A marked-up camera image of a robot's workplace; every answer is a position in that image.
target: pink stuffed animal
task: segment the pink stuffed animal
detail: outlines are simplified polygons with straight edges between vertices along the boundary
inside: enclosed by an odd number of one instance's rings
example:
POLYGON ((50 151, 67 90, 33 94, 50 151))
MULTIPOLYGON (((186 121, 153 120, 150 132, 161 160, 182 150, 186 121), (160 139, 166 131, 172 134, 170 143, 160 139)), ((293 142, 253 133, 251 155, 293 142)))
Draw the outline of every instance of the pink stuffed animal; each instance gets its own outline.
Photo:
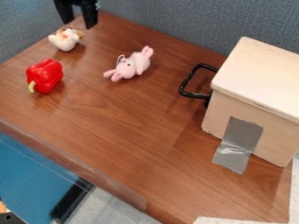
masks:
POLYGON ((150 57, 154 50, 145 46, 141 52, 133 52, 128 59, 122 54, 116 62, 116 69, 106 71, 105 78, 111 77, 112 81, 118 81, 121 78, 130 79, 134 75, 141 75, 150 66, 150 57))

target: gray tape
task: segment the gray tape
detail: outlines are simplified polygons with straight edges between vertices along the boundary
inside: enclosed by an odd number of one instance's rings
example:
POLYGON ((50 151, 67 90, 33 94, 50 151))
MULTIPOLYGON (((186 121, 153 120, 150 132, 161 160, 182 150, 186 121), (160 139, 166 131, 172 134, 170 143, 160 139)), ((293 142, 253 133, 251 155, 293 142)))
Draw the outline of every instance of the gray tape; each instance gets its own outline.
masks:
POLYGON ((212 162, 242 174, 250 155, 260 140, 263 128, 255 123, 230 117, 226 133, 217 148, 212 162))

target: wooden table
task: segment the wooden table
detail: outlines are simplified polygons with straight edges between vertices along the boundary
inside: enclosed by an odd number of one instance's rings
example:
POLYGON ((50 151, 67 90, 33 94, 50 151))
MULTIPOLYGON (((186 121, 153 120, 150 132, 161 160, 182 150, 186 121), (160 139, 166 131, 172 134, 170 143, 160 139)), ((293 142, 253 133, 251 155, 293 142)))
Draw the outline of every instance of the wooden table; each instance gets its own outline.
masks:
MULTIPOLYGON (((84 28, 82 20, 74 27, 84 28)), ((252 156, 238 175, 213 164, 219 140, 200 128, 204 102, 177 92, 195 64, 220 67, 225 59, 104 13, 71 52, 43 39, 0 66, 0 130, 163 223, 286 222, 291 166, 252 156), (141 77, 102 77, 118 55, 145 45, 155 54, 141 77), (49 95, 29 94, 24 71, 44 58, 62 63, 64 80, 49 95)), ((211 78, 201 71, 188 88, 207 93, 211 78)))

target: stuffed bunny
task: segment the stuffed bunny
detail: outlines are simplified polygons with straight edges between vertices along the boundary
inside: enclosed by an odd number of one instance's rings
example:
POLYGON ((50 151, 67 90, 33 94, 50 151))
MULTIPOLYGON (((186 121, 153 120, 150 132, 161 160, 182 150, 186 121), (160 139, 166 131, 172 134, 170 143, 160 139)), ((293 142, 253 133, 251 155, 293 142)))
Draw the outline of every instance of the stuffed bunny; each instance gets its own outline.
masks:
POLYGON ((84 33, 73 28, 59 29, 55 35, 48 37, 51 44, 64 52, 71 51, 83 39, 84 33))
POLYGON ((128 59, 122 54, 117 59, 116 69, 106 71, 104 77, 118 81, 121 78, 130 79, 136 74, 141 75, 150 66, 150 57, 153 53, 152 48, 145 46, 141 52, 133 52, 128 59))

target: cubicle wall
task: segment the cubicle wall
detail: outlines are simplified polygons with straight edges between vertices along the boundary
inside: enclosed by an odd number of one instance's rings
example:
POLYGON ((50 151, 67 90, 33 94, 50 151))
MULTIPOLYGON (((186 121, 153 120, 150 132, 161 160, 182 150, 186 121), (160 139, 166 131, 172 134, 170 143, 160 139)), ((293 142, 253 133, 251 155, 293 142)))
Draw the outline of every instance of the cubicle wall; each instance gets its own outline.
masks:
POLYGON ((123 18, 218 53, 241 36, 299 53, 299 0, 101 0, 123 18))
MULTIPOLYGON (((299 0, 101 0, 106 11, 228 54, 241 36, 299 53, 299 0)), ((62 25, 53 0, 0 1, 0 63, 62 25)))

